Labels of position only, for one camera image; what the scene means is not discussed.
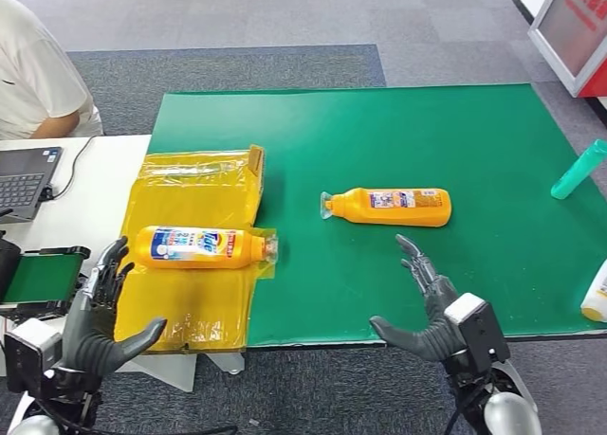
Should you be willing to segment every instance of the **orange detergent bottle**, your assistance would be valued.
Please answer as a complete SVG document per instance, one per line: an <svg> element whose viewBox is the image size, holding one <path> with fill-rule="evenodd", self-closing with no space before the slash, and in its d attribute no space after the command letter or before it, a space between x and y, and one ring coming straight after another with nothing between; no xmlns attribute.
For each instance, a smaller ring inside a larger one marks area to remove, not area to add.
<svg viewBox="0 0 607 435"><path fill-rule="evenodd" d="M442 227L451 216L451 199L442 189L352 189L321 195L321 216L357 224Z"/></svg>
<svg viewBox="0 0 607 435"><path fill-rule="evenodd" d="M238 229L145 227L134 243L137 262L171 269L238 269L254 262L276 263L276 236Z"/></svg>

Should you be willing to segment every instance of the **white shirt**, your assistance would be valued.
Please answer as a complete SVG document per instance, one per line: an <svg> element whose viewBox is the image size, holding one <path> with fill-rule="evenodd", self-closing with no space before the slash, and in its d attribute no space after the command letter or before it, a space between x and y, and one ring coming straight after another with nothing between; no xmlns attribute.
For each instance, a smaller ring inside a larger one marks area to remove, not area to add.
<svg viewBox="0 0 607 435"><path fill-rule="evenodd" d="M27 138L76 110L71 136L102 132L91 92L50 32L20 2L0 0L0 139Z"/></svg>

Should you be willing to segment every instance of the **teal bottle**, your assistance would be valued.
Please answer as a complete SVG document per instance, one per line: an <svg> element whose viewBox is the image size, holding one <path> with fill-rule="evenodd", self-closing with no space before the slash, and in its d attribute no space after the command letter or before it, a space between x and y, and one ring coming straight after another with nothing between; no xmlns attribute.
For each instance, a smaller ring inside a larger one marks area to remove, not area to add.
<svg viewBox="0 0 607 435"><path fill-rule="evenodd" d="M607 141L597 139L553 185L550 194L559 200L567 198L581 182L598 167L605 156L607 156Z"/></svg>

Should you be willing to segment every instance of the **robotic arm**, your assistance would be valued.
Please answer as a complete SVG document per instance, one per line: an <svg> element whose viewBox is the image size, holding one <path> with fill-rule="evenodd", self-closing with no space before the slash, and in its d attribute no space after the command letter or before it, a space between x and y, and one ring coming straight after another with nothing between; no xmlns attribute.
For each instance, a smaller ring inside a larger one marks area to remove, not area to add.
<svg viewBox="0 0 607 435"><path fill-rule="evenodd" d="M479 435L541 435L538 407L509 361L510 350L491 304L470 293L458 296L417 245L402 235L396 241L410 257L401 264L420 287L429 325L411 333L382 317L369 322L390 345L442 363L457 405L445 433L463 413Z"/></svg>
<svg viewBox="0 0 607 435"><path fill-rule="evenodd" d="M127 238L107 247L90 278L75 293L63 336L29 319L5 335L7 384L34 400L11 435L91 433L103 377L115 372L159 339L165 318L155 318L141 333L116 342L114 328L122 284L131 270L119 272Z"/></svg>

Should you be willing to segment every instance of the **white bottle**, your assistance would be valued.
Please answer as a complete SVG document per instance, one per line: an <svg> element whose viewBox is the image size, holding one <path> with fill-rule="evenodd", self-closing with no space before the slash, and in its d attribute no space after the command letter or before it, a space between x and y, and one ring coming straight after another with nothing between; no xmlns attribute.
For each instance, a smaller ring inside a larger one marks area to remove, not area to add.
<svg viewBox="0 0 607 435"><path fill-rule="evenodd" d="M596 273L580 307L584 317L607 322L607 260Z"/></svg>

